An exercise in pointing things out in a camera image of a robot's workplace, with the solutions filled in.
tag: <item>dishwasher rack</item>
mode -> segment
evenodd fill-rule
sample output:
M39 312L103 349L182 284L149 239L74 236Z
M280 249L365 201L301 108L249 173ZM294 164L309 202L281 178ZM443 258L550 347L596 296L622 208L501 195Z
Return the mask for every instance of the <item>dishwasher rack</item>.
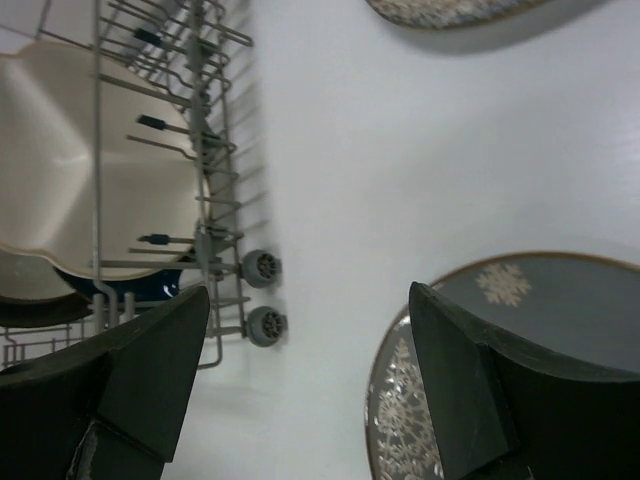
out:
M94 66L94 145L93 145L93 283L100 293L93 297L93 316L76 324L45 329L4 329L3 366L27 359L27 347L45 347L50 351L82 341L87 337L87 322L95 332L128 321L140 309L152 308L162 302L136 301L133 292L119 296L103 280L104 268L150 268L197 270L200 277L194 284L207 287L211 301L211 313L207 337L214 339L217 358L200 365L200 369L213 368L222 362L222 337L239 334L262 347L275 344L287 327L287 319L276 309L260 306L245 312L250 297L243 293L243 282L254 288L273 285L281 272L281 264L272 254L254 250L243 258L239 242L243 233L237 230L236 213L242 204L235 199L235 183L239 175L233 169L233 153L236 146L231 141L228 92L233 82L225 76L232 61L225 52L229 42L242 48L251 48L253 40L225 25L226 8L214 0L112 0L108 2L110 15L103 15L103 1L93 2L93 42L79 43L45 29L53 0L43 6L36 40L50 37L93 51ZM145 88L103 73L102 60L115 60L145 79L152 88ZM187 118L189 128L167 124L164 119L153 118L140 112L137 122L158 130L187 135L195 154L172 145L127 136L132 142L140 142L158 149L177 151L191 160L197 175L199 192L194 199L199 220L193 238L173 238L162 232L148 232L132 239L130 253L173 254L182 256L176 262L131 261L105 259L102 255L101 232L101 85L109 83L119 88L133 90L142 95L173 104ZM212 128L215 119L216 128ZM209 209L214 205L221 211L215 215ZM186 254L171 247L191 246ZM222 282L231 281L233 294L223 296ZM221 312L236 309L237 325L223 326ZM31 342L19 342L17 338L29 335Z

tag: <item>dish rack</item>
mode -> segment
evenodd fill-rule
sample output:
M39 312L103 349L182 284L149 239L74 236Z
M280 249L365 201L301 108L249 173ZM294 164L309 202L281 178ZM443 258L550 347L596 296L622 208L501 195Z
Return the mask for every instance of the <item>dish rack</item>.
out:
M56 351L85 339L86 324L92 322L99 333L128 321L141 309L162 302L136 301L133 292L123 296L103 280L104 268L144 268L199 271L195 284L209 291L211 314L207 337L215 340L217 357L200 369L213 368L222 362L223 342L227 335L241 335L252 343L266 347L283 335L287 320L276 309L260 306L245 312L250 300L243 292L243 282L254 288L265 288L277 282L281 264L272 254L254 250L241 258L239 242L243 233L237 230L236 213L242 204L235 199L235 183L239 175L233 169L236 145L231 141L228 92L232 80L225 76L232 57L226 53L230 42L251 48L253 40L225 25L227 11L213 0L112 0L109 15L103 15L103 1L93 2L93 42L85 45L45 29L52 0L41 12L36 40L43 37L67 42L93 51L94 71L94 144L93 144L93 283L100 293L93 297L92 317L74 324L44 329L16 330L5 328L6 345L3 366L7 367L39 354ZM149 88L141 87L103 73L105 57L115 60L144 78ZM132 261L105 259L102 256L102 189L101 189L101 85L109 83L174 105L187 119L189 128L171 125L162 118L140 112L137 122L151 129L177 132L189 137L195 154L172 145L127 136L158 149L169 149L191 160L197 175L199 191L194 199L199 220L193 238L174 238L163 232L148 232L132 239L130 253L171 254L180 261ZM175 249L190 247L189 253ZM222 282L233 284L233 293L223 296ZM237 324L223 326L221 312L235 309Z

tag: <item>patterned plate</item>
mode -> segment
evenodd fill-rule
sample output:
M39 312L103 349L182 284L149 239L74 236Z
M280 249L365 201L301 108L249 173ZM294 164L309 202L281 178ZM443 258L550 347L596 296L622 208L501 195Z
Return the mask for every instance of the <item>patterned plate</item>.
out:
M640 268L560 253L493 258L435 284L479 317L552 350L640 371ZM375 480L444 478L407 309L387 331L365 405Z
M429 30L467 27L514 15L547 0L367 0L382 18Z

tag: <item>gray wheel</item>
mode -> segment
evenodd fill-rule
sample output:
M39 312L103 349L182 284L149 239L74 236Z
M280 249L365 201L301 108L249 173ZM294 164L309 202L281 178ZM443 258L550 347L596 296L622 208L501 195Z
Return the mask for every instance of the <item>gray wheel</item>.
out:
M278 259L264 250L253 250L242 259L242 276L254 288L273 285L278 273Z
M274 345L284 334L286 318L271 307L258 307L247 315L247 336L258 347Z

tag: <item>snowflake pattern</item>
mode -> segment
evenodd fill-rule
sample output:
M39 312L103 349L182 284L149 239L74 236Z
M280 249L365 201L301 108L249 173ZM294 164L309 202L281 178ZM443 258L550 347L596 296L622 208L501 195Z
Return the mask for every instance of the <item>snowflake pattern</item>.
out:
M489 303L517 307L532 289L517 265L494 263L484 267L482 272L476 283Z
M419 480L426 473L443 478L420 368L404 338L398 340L386 374L386 388L378 392L380 402L374 417L380 434L377 454L381 479Z
M384 19L408 27L445 29L487 22L545 0L367 0Z

